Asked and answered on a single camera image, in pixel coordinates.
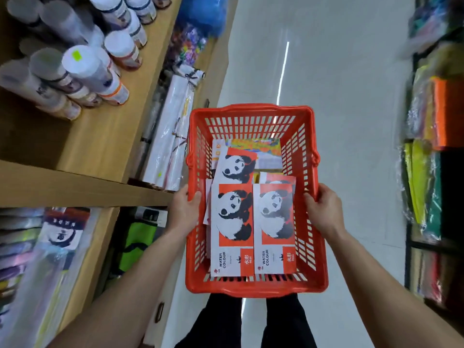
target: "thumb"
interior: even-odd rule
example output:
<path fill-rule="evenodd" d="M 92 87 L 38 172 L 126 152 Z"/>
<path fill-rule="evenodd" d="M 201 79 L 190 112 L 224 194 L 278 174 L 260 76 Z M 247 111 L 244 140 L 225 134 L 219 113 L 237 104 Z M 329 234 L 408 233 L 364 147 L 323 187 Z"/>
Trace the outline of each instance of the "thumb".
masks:
<path fill-rule="evenodd" d="M 308 210 L 313 210 L 314 207 L 316 207 L 317 203 L 309 193 L 304 194 L 304 199 L 306 201 L 306 207 Z"/>
<path fill-rule="evenodd" d="M 200 201 L 201 201 L 201 192 L 197 191 L 194 195 L 194 198 L 190 200 L 190 203 L 198 207 L 200 206 Z"/>

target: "person's left hand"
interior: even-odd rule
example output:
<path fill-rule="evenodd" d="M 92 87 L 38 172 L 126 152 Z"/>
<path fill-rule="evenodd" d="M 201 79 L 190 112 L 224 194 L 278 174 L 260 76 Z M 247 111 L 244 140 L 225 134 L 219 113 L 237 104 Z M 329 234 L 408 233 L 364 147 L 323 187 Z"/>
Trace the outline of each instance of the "person's left hand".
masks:
<path fill-rule="evenodd" d="M 187 201 L 189 186 L 183 186 L 176 194 L 169 206 L 167 214 L 167 226 L 170 229 L 177 229 L 187 236 L 196 226 L 201 201 L 201 192 L 197 191 L 194 198 Z"/>

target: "person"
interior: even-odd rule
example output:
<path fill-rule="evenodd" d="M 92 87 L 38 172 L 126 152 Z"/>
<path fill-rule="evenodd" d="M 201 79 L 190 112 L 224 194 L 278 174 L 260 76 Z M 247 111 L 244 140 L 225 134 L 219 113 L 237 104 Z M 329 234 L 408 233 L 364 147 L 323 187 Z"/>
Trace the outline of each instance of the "person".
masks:
<path fill-rule="evenodd" d="M 464 347 L 464 338 L 401 286 L 346 231 L 337 194 L 324 184 L 319 185 L 319 191 L 317 202 L 305 194 L 308 217 L 332 248 L 375 348 Z M 188 201 L 187 187 L 177 192 L 165 234 L 147 248 L 117 284 L 58 334 L 49 348 L 139 346 L 171 263 L 197 223 L 200 200 L 197 192 Z M 177 347 L 240 347 L 240 307 L 240 298 L 211 295 Z M 268 299 L 267 308 L 262 347 L 282 347 L 286 343 L 288 347 L 316 347 L 296 294 Z"/>

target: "blue plastic bag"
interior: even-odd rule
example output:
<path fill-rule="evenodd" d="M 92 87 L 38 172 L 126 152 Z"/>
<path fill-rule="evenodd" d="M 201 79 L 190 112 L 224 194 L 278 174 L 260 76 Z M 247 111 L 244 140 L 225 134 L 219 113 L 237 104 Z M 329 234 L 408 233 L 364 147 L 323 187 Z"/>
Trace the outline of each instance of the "blue plastic bag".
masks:
<path fill-rule="evenodd" d="M 206 36 L 219 37 L 227 20 L 228 0 L 182 0 L 178 24 L 190 23 Z"/>

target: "black pants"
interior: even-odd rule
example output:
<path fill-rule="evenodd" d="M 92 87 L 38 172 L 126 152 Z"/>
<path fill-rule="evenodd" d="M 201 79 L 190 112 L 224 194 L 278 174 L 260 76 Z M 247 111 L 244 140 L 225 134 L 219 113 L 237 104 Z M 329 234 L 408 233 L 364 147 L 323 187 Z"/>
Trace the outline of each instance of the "black pants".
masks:
<path fill-rule="evenodd" d="M 262 348 L 316 348 L 303 307 L 296 294 L 266 300 L 267 324 Z M 205 309 L 176 348 L 239 348 L 242 298 L 211 294 Z"/>

